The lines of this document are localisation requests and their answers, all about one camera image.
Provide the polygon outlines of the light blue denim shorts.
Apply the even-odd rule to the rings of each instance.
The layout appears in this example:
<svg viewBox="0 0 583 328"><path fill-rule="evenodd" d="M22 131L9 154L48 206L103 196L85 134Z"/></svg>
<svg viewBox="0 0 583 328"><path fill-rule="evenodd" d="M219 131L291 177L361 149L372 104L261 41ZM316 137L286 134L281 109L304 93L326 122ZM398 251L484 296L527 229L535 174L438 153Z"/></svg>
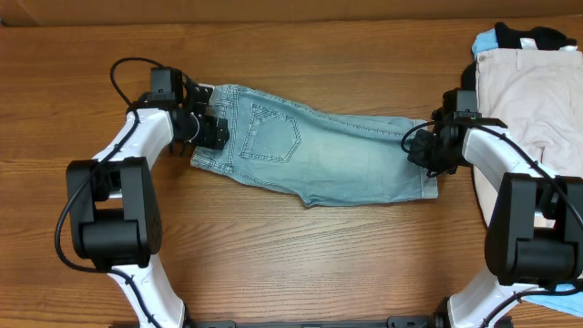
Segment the light blue denim shorts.
<svg viewBox="0 0 583 328"><path fill-rule="evenodd" d="M191 166L241 184L298 195L308 206L435 199L438 183L401 148L417 121L330 114L238 85L214 88L228 122L224 149L197 148Z"/></svg>

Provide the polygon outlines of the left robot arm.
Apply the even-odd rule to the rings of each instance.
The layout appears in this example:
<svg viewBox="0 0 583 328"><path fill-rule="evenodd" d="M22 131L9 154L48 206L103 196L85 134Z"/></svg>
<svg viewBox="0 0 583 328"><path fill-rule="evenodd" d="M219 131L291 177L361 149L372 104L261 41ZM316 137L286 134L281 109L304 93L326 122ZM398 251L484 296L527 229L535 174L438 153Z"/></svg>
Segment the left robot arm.
<svg viewBox="0 0 583 328"><path fill-rule="evenodd" d="M154 67L150 90L129 103L126 123L92 159L66 169L67 203L58 219L55 247L68 267L82 271L61 248L66 222L74 250L106 274L128 298L140 327L191 327L187 305L172 289L159 257L162 228L151 171L175 143L223 149L228 121L209 115L213 86L176 68Z"/></svg>

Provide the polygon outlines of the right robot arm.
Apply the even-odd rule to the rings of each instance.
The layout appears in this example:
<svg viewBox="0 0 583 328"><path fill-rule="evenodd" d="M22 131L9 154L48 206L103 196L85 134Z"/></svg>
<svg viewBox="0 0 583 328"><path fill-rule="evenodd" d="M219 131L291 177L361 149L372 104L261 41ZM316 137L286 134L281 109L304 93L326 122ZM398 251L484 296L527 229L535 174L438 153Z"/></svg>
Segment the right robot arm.
<svg viewBox="0 0 583 328"><path fill-rule="evenodd" d="M479 169L495 189L485 268L431 316L389 320L393 327L510 327L508 312L528 296L582 290L582 180L530 157L504 122L477 110L473 91L444 93L430 121L405 133L401 148L430 178Z"/></svg>

